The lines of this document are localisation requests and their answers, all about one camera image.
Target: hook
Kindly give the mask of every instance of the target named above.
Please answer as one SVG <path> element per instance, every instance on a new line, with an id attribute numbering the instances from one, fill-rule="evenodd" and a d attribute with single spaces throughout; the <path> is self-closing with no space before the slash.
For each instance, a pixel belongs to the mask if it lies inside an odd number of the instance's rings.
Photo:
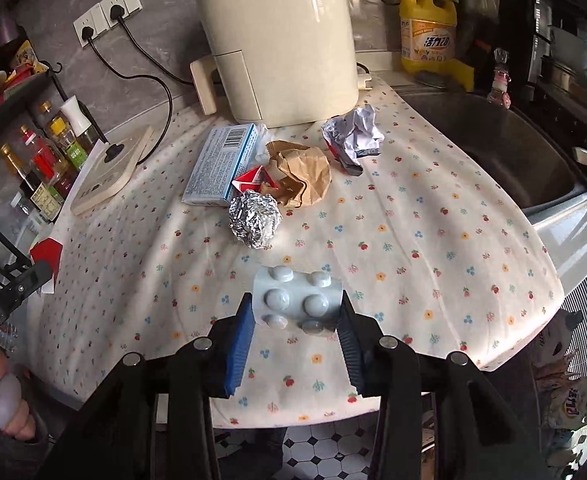
<path id="1" fill-rule="evenodd" d="M 48 61 L 45 61 L 43 59 L 40 60 L 40 63 L 42 63 L 43 65 L 46 65 L 46 67 L 51 70 L 54 74 L 59 74 L 60 72 L 62 72 L 62 63 L 60 63 L 59 61 L 56 61 L 56 65 L 58 66 L 57 70 L 54 70 L 53 67 L 51 66 L 51 63 L 49 63 Z"/>

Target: sink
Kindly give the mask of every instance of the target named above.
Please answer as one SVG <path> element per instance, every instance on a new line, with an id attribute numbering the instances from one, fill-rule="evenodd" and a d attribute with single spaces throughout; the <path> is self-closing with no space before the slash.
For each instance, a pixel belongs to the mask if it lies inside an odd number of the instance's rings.
<path id="1" fill-rule="evenodd" d="M 490 174 L 525 214 L 564 202 L 587 189 L 573 163 L 513 109 L 473 94 L 395 90 Z"/>

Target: floral tablecloth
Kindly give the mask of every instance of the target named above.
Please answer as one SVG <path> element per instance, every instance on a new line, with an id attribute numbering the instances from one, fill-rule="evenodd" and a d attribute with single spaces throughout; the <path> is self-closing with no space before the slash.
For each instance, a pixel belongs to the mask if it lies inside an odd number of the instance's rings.
<path id="1" fill-rule="evenodd" d="M 198 107 L 178 112 L 122 192 L 56 234 L 56 291 L 31 320 L 34 371 L 86 399 L 125 352 L 171 354 L 234 314 L 259 264 L 327 270 L 357 311 L 417 352 L 462 350 L 483 370 L 514 355 L 563 300 L 545 247 L 490 176 L 373 83 L 359 105 L 377 111 L 382 155 L 363 159 L 357 178 L 332 161 L 324 200 L 283 208 L 267 250 L 234 243 L 225 208 L 180 202 L 209 129 L 227 123 Z M 273 132 L 329 153 L 320 126 Z M 308 424 L 378 403 L 350 386 L 336 335 L 258 326 L 241 386 L 212 401 L 212 416 L 217 427 Z"/>

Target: yellow cap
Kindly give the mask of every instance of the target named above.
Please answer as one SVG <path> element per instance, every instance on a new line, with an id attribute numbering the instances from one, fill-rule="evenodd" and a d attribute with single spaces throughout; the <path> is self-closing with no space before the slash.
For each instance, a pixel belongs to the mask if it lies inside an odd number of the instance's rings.
<path id="1" fill-rule="evenodd" d="M 62 119 L 62 117 L 58 117 L 55 119 L 55 121 L 53 121 L 51 123 L 51 131 L 53 132 L 54 135 L 59 135 L 61 134 L 65 128 L 67 127 L 67 124 L 65 124 L 64 119 Z"/>

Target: foil ball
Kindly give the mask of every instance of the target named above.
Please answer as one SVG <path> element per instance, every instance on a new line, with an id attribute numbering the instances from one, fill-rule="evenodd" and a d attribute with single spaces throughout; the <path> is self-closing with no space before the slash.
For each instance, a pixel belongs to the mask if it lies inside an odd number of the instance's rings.
<path id="1" fill-rule="evenodd" d="M 281 221 L 275 198 L 251 190 L 237 195 L 228 208 L 231 231 L 254 249 L 267 247 Z"/>

